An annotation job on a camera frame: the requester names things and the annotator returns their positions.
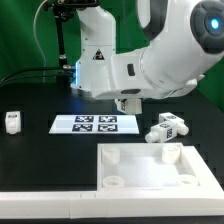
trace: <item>white cube with black markings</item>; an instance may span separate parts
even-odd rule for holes
[[[164,121],[151,127],[151,131],[145,136],[148,143],[163,143],[177,136],[178,124]]]
[[[164,121],[171,121],[173,123],[184,124],[183,119],[181,119],[180,117],[177,117],[176,115],[174,115],[170,112],[159,114],[159,123],[162,123]]]

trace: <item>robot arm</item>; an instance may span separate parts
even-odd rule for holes
[[[137,0],[136,8],[150,45],[124,54],[115,53],[110,13],[100,6],[78,11],[83,51],[72,84],[95,99],[119,99],[118,109],[129,114],[141,112],[133,109],[140,99],[186,95],[224,55],[220,1]]]

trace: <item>cable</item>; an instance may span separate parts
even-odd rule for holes
[[[127,10],[126,0],[123,0],[124,28],[125,28],[126,38],[127,38],[127,42],[128,42],[128,48],[131,49],[132,44],[131,44],[131,38],[130,38],[129,30],[128,30],[128,25],[127,25],[126,10]]]
[[[60,69],[62,69],[62,67],[60,67],[60,66],[57,66],[57,67],[37,67],[37,68],[23,69],[23,70],[14,72],[14,73],[12,73],[11,75],[8,75],[8,76],[4,77],[4,78],[0,81],[0,84],[1,84],[2,82],[5,82],[5,81],[9,80],[9,79],[12,78],[13,76],[16,76],[16,75],[21,74],[21,73],[30,72],[30,71],[46,71],[46,70],[49,71],[49,70],[60,70]]]
[[[41,8],[43,7],[43,5],[47,2],[48,0],[44,0],[40,6],[38,7],[37,11],[36,11],[36,14],[35,14],[35,17],[34,17],[34,21],[33,21],[33,35],[34,35],[34,39],[35,39],[35,42],[37,44],[37,47],[41,53],[41,56],[42,56],[42,59],[43,59],[43,65],[44,67],[47,66],[47,60],[46,60],[46,57],[44,55],[44,52],[40,46],[40,43],[39,43],[39,40],[37,38],[37,19],[38,19],[38,16],[39,16],[39,13],[40,13],[40,10]]]
[[[7,82],[12,82],[12,81],[16,81],[16,80],[21,80],[21,79],[36,79],[36,78],[46,78],[46,77],[58,77],[58,76],[68,76],[68,77],[73,77],[73,74],[54,74],[54,75],[37,75],[37,76],[24,76],[24,77],[18,77],[18,78],[13,78],[13,79],[7,79],[5,81],[1,81],[0,82],[0,87],[4,84],[6,84]]]

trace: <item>white rectangular piece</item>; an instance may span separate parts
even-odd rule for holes
[[[138,134],[133,115],[58,115],[50,134]]]

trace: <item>green background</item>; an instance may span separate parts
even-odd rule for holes
[[[0,78],[17,70],[41,67],[42,57],[33,36],[33,19],[42,0],[1,0],[0,7]],[[135,0],[126,0],[126,24],[130,36],[128,44],[124,26],[123,1],[102,0],[103,8],[111,12],[117,22],[117,53],[147,46],[136,18]],[[73,64],[80,57],[80,27],[77,14],[63,23],[65,49],[68,62]],[[58,65],[56,27],[51,10],[41,10],[37,21],[37,35],[47,59],[47,66]],[[198,89],[222,111],[224,111],[224,61],[207,71]]]

